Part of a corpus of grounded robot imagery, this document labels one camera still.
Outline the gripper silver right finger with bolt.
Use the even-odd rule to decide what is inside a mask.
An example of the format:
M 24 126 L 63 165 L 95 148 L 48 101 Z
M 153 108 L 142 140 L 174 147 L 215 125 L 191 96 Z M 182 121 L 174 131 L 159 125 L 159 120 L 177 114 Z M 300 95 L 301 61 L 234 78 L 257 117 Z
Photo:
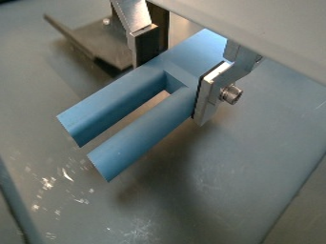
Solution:
M 223 58 L 225 60 L 199 79 L 191 115 L 199 126 L 210 120 L 223 102 L 231 105 L 238 102 L 243 90 L 235 86 L 235 82 L 250 74 L 263 60 L 255 51 L 231 40 L 227 41 Z

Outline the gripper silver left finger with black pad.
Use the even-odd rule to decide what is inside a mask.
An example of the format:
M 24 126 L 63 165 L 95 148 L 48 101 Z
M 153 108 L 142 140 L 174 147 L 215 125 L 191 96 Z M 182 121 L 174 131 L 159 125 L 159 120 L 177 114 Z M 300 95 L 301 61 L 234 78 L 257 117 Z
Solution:
M 146 0 L 111 0 L 126 30 L 133 66 L 139 67 L 159 54 L 159 28 L 151 22 Z

